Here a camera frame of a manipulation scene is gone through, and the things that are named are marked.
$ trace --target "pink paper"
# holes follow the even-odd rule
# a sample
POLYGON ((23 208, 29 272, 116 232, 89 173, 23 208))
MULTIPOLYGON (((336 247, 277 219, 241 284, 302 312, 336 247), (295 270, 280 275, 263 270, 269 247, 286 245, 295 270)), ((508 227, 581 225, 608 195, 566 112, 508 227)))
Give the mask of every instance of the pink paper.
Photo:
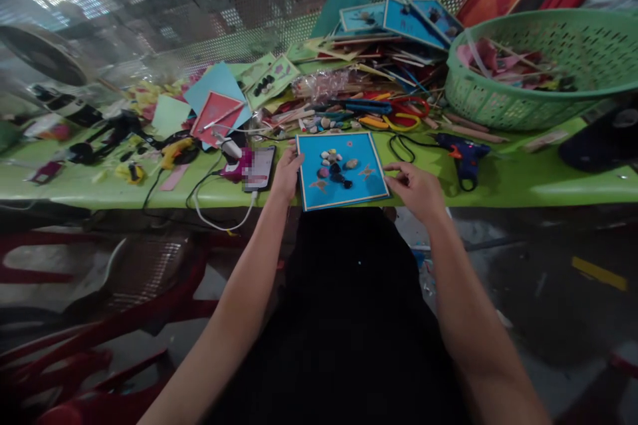
POLYGON ((177 183, 179 182, 179 180, 181 179, 182 176, 184 176, 184 173, 186 172, 186 170, 188 169, 188 167, 190 166, 190 164, 187 165, 176 165, 173 168, 173 171, 171 172, 171 175, 166 178, 166 181, 164 181, 161 186, 159 187, 160 191, 172 191, 175 189, 175 186, 177 186, 177 183))

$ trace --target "pink card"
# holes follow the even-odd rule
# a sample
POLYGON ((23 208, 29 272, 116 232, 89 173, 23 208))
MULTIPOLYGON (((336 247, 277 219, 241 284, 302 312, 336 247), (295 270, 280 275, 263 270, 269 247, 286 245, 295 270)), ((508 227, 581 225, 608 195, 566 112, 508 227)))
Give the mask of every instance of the pink card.
POLYGON ((204 103, 204 108, 193 125, 191 135, 216 148, 217 138, 213 135, 213 132, 216 131, 226 136, 237 121, 237 118, 239 118, 244 105, 245 102, 216 92, 210 92, 206 103, 204 103), (211 122, 215 122, 215 125, 200 133, 200 129, 211 122))

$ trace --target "blue glue gun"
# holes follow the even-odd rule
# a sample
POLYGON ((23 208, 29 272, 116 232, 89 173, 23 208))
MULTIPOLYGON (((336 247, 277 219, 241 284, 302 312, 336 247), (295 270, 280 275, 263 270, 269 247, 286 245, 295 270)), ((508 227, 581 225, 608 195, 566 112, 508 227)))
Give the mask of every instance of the blue glue gun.
POLYGON ((459 186, 463 191, 473 191, 479 185, 479 159, 484 158, 492 151, 486 144, 475 143, 460 136, 447 133, 430 134, 439 146, 450 151, 450 156, 454 158, 459 177, 459 186), (467 187, 464 181, 471 183, 467 187))

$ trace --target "teal paper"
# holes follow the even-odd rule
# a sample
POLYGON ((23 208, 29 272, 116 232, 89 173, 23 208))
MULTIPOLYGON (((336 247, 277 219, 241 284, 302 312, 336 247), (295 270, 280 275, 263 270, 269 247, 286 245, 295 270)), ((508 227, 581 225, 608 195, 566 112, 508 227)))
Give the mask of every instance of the teal paper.
POLYGON ((365 5, 370 0, 326 0, 321 9, 317 23, 314 24, 310 38, 319 38, 329 35, 334 26, 340 21, 339 10, 357 5, 365 5))

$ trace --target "plastic basket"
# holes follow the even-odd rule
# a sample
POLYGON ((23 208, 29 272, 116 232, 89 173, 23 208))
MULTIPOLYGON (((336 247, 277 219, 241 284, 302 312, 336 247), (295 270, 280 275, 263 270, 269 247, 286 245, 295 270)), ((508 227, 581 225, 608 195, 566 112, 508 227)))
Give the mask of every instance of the plastic basket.
POLYGON ((516 51, 541 51, 576 77, 577 92, 539 92, 502 83, 466 68, 452 47, 445 94, 460 116, 492 128, 546 129, 581 115, 614 94, 638 88, 638 19, 624 13, 560 9, 517 13, 471 29, 516 51))

